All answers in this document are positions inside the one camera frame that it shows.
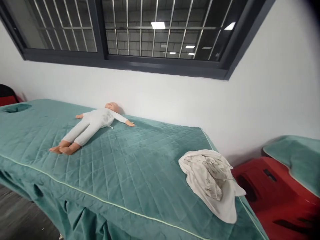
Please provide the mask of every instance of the doll head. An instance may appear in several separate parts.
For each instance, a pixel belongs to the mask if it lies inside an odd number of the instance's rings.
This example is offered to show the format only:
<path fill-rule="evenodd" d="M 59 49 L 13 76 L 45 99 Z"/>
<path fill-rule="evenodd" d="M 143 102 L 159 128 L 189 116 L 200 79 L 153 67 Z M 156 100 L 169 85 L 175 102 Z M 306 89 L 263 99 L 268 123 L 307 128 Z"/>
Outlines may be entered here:
<path fill-rule="evenodd" d="M 110 110 L 116 113 L 119 111 L 119 106 L 115 102 L 107 103 L 104 107 L 109 108 Z"/>

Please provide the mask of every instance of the red chair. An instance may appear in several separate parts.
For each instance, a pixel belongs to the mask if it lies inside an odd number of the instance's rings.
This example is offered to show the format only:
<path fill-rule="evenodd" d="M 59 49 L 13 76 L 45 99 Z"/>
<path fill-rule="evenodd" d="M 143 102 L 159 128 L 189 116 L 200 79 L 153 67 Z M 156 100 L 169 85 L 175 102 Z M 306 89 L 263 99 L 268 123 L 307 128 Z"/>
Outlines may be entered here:
<path fill-rule="evenodd" d="M 270 240 L 308 240 L 320 199 L 294 180 L 277 160 L 261 157 L 235 167 L 237 183 Z"/>
<path fill-rule="evenodd" d="M 13 103 L 18 103 L 17 95 L 12 88 L 0 84 L 0 106 L 5 106 Z"/>

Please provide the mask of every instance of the wall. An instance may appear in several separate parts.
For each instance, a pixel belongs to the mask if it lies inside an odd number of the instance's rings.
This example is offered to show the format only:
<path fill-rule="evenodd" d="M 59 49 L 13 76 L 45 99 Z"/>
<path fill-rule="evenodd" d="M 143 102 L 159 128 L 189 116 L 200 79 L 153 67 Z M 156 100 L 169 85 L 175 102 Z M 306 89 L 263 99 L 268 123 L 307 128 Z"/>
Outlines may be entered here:
<path fill-rule="evenodd" d="M 277 0 L 229 82 L 23 61 L 0 25 L 0 83 L 27 100 L 199 126 L 236 165 L 284 134 L 320 138 L 319 32 L 303 0 Z"/>

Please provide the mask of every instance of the window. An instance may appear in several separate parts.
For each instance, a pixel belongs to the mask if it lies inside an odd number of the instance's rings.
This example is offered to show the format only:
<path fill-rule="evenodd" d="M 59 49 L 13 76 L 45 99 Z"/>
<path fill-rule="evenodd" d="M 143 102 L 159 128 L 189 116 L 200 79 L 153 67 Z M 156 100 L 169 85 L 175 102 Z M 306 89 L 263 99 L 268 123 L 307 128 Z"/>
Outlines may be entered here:
<path fill-rule="evenodd" d="M 228 80 L 274 0 L 0 0 L 25 60 Z"/>

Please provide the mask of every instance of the glass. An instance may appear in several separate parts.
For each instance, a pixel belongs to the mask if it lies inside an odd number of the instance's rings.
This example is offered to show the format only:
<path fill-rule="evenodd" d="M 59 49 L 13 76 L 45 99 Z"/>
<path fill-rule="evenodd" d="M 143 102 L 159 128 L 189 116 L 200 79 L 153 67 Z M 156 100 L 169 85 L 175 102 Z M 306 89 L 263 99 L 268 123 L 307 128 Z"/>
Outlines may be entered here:
<path fill-rule="evenodd" d="M 28 48 L 96 52 L 86 0 L 4 0 Z"/>
<path fill-rule="evenodd" d="M 109 54 L 219 61 L 247 0 L 103 0 Z M 164 22 L 154 29 L 152 22 Z"/>

